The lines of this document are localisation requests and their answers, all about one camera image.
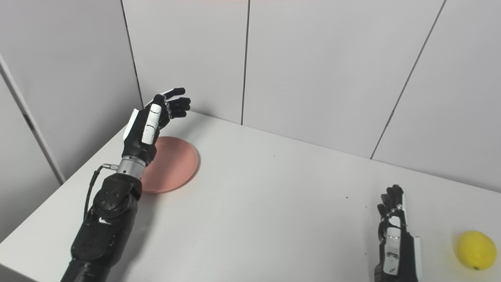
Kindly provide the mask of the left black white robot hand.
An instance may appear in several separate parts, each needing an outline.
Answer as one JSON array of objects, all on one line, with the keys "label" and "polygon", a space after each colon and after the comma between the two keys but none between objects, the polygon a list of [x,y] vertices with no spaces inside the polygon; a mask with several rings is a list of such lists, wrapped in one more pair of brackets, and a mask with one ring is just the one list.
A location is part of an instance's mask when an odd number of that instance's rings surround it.
[{"label": "left black white robot hand", "polygon": [[190,111],[191,100],[185,94],[185,88],[173,88],[155,95],[143,109],[134,109],[124,132],[122,157],[139,159],[148,166],[155,158],[160,131],[171,120],[186,117]]}]

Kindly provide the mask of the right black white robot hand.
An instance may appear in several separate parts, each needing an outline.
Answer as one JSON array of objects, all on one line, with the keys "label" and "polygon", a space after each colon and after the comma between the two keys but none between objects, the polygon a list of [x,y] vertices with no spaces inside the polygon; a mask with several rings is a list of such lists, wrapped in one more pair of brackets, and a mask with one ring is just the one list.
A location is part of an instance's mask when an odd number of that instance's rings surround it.
[{"label": "right black white robot hand", "polygon": [[421,280],[420,238],[408,228],[404,192],[394,184],[386,188],[377,206],[379,264],[374,269],[376,282],[418,282]]}]

